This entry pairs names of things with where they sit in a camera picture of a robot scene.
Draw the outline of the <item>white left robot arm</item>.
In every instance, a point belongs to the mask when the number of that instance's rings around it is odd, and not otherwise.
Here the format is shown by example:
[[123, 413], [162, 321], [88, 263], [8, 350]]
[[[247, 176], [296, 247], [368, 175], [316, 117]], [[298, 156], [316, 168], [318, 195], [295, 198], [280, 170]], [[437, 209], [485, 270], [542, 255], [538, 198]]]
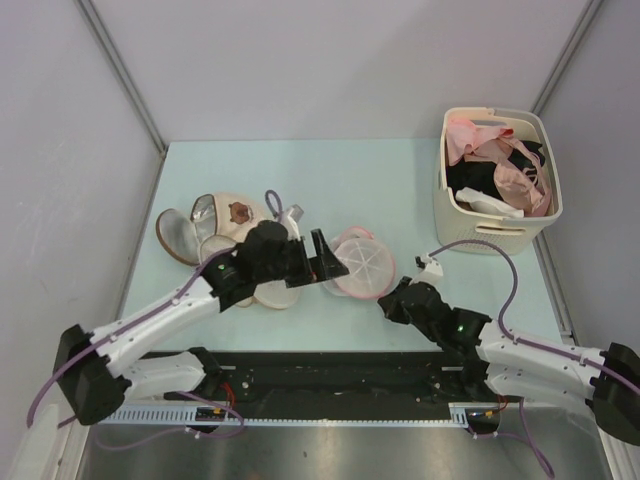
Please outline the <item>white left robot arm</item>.
[[168, 394], [207, 400], [226, 376], [203, 347], [148, 358], [156, 345], [196, 322], [254, 296], [258, 286], [299, 288], [348, 275], [321, 230], [311, 233], [315, 256], [285, 226], [262, 221], [241, 243], [209, 257], [182, 287], [140, 312], [86, 332], [75, 325], [60, 337], [53, 379], [82, 425], [94, 425], [125, 402]]

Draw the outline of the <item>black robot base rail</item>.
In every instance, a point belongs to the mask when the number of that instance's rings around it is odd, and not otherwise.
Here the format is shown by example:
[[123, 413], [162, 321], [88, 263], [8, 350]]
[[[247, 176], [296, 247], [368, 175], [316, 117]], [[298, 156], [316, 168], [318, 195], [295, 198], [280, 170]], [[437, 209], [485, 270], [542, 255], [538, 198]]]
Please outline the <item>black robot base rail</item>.
[[234, 409], [277, 405], [367, 411], [411, 403], [511, 403], [492, 392], [470, 394], [463, 365], [444, 352], [215, 352], [219, 385], [200, 387], [207, 400]]

